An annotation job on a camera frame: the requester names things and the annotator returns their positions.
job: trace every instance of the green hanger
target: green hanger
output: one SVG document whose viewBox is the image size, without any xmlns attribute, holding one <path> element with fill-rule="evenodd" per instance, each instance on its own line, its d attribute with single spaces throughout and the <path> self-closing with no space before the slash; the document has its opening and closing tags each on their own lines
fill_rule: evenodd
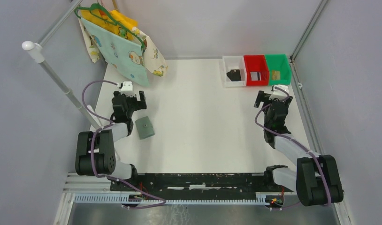
<svg viewBox="0 0 382 225">
<path fill-rule="evenodd" d="M 92 11 L 95 10 L 95 9 L 99 9 L 101 10 L 104 14 L 106 14 L 112 21 L 109 21 L 109 20 L 106 20 L 104 18 L 102 18 L 100 15 L 96 15 L 94 14 Z M 105 21 L 106 23 L 109 23 L 109 24 L 112 24 L 114 26 L 118 25 L 120 27 L 122 27 L 123 29 L 125 29 L 127 32 L 129 32 L 130 34 L 132 34 L 134 37 L 136 37 L 140 43 L 141 43 L 141 48 L 142 49 L 145 49 L 145 44 L 143 42 L 143 40 L 141 40 L 141 38 L 139 36 L 137 36 L 135 33 L 131 32 L 129 29 L 127 29 L 125 26 L 123 26 L 120 22 L 116 21 L 112 16 L 111 14 L 104 8 L 102 7 L 100 4 L 98 3 L 93 3 L 90 8 L 87 8 L 87 7 L 76 7 L 75 8 L 75 15 L 80 19 L 82 18 L 79 14 L 78 14 L 78 10 L 87 10 L 90 12 L 90 14 L 92 14 L 93 16 Z"/>
</svg>

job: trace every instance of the white wall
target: white wall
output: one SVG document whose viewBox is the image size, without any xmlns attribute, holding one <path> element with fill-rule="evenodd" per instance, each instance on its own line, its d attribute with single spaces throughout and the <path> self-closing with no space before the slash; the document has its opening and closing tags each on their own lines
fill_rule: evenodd
<svg viewBox="0 0 382 225">
<path fill-rule="evenodd" d="M 117 0 L 166 58 L 291 54 L 320 0 Z"/>
<path fill-rule="evenodd" d="M 89 124 L 21 48 L 69 6 L 68 0 L 0 1 L 0 225 L 52 224 L 68 171 L 74 170 L 77 134 Z M 105 65 L 93 64 L 74 15 L 47 43 L 52 68 L 80 97 Z M 95 103 L 99 86 L 88 91 Z"/>
<path fill-rule="evenodd" d="M 333 0 L 296 65 L 356 225 L 382 224 L 382 0 Z"/>
</svg>

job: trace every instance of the black base panel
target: black base panel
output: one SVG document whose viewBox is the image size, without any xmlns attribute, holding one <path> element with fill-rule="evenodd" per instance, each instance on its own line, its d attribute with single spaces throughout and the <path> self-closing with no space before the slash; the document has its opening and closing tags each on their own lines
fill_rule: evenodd
<svg viewBox="0 0 382 225">
<path fill-rule="evenodd" d="M 167 200 L 255 200 L 256 192 L 281 192 L 282 187 L 268 183 L 263 173 L 141 173 L 137 180 L 127 180 L 148 193 Z M 189 189 L 190 185 L 220 189 Z M 182 190 L 168 187 L 183 187 Z M 133 191 L 125 184 L 112 181 L 111 191 Z"/>
</svg>

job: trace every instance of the green bin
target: green bin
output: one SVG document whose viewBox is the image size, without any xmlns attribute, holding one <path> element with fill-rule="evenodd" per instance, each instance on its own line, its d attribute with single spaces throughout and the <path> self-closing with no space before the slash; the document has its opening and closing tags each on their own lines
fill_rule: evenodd
<svg viewBox="0 0 382 225">
<path fill-rule="evenodd" d="M 290 69 L 288 58 L 286 55 L 264 55 L 267 62 L 270 79 L 268 85 L 284 84 L 289 85 L 292 78 L 292 70 Z M 280 79 L 273 79 L 273 76 L 279 76 Z"/>
</svg>

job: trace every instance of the white table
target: white table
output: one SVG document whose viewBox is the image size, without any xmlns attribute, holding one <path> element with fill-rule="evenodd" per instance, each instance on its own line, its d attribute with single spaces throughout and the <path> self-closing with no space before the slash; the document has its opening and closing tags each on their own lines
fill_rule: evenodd
<svg viewBox="0 0 382 225">
<path fill-rule="evenodd" d="M 134 164 L 139 173 L 254 173 L 278 164 L 295 168 L 264 141 L 262 128 L 254 123 L 256 96 L 259 90 L 270 91 L 271 87 L 224 88 L 219 59 L 167 63 L 168 73 L 151 75 L 150 87 L 133 83 L 137 94 L 145 92 L 147 102 L 146 110 L 134 112 L 133 122 L 148 116 L 155 136 L 140 140 L 134 126 L 130 136 L 115 143 L 122 162 Z M 112 65 L 104 79 L 127 80 Z M 98 115 L 110 117 L 116 89 L 102 84 L 95 109 Z M 263 122 L 263 115 L 258 121 Z M 308 146 L 295 98 L 286 126 Z"/>
</svg>

